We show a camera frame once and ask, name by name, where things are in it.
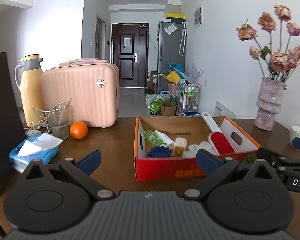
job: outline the vase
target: vase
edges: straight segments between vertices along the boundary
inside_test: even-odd
[[[258,115],[254,125],[262,130],[272,131],[275,115],[280,113],[285,83],[262,77],[260,92],[258,94]]]

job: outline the dried flower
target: dried flower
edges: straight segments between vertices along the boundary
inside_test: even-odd
[[[258,24],[262,26],[263,31],[272,32],[276,30],[275,21],[270,13],[263,12],[262,16],[258,18]]]
[[[277,72],[285,72],[286,60],[284,54],[277,51],[270,58],[271,67]]]
[[[286,70],[292,70],[298,66],[298,63],[295,62],[293,59],[288,59],[286,62]]]
[[[289,49],[288,58],[293,59],[295,62],[300,61],[300,46]]]
[[[286,22],[291,20],[291,10],[286,5],[276,4],[274,7],[274,13],[279,20]]]
[[[240,41],[253,40],[257,37],[257,31],[251,25],[245,23],[240,28],[236,28]]]
[[[261,51],[254,46],[250,46],[249,54],[250,54],[251,58],[253,58],[254,60],[258,60],[259,55],[261,54]]]
[[[287,30],[290,36],[299,36],[300,28],[296,23],[287,23]]]

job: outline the glass cup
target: glass cup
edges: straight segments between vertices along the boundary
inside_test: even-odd
[[[69,108],[65,103],[57,104],[46,113],[53,136],[65,139],[69,136]]]

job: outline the green bottle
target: green bottle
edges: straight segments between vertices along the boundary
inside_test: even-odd
[[[151,143],[153,147],[164,146],[167,147],[163,140],[159,138],[153,131],[148,130],[145,132],[145,138]]]

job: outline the green bag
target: green bag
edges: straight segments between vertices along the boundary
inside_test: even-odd
[[[161,111],[161,103],[163,102],[163,100],[160,98],[156,101],[153,101],[150,104],[150,114],[151,115],[156,115],[157,113],[159,113]]]

